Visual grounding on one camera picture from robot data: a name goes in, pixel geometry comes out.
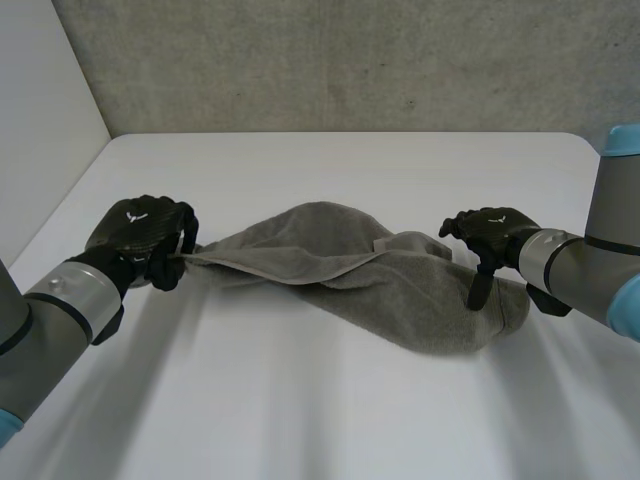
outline robotic hand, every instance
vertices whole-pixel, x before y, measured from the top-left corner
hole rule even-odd
[[[480,257],[467,306],[481,309],[494,272],[517,269],[543,313],[571,308],[620,335],[640,341],[640,124],[609,134],[591,200],[584,238],[540,228],[512,208],[460,212],[444,221]]]
[[[467,298],[469,310],[481,310],[487,303],[496,270],[509,267],[520,271],[520,251],[540,230],[540,226],[523,213],[505,207],[460,212],[456,218],[444,221],[440,237],[452,235],[463,240],[469,250],[480,257],[478,274]],[[531,283],[527,283],[527,293],[543,313],[564,317],[571,311],[571,307]]]
[[[130,287],[172,290],[198,220],[186,203],[142,196],[116,203],[80,255],[24,296],[0,262],[0,447],[19,431],[87,349],[117,332]]]

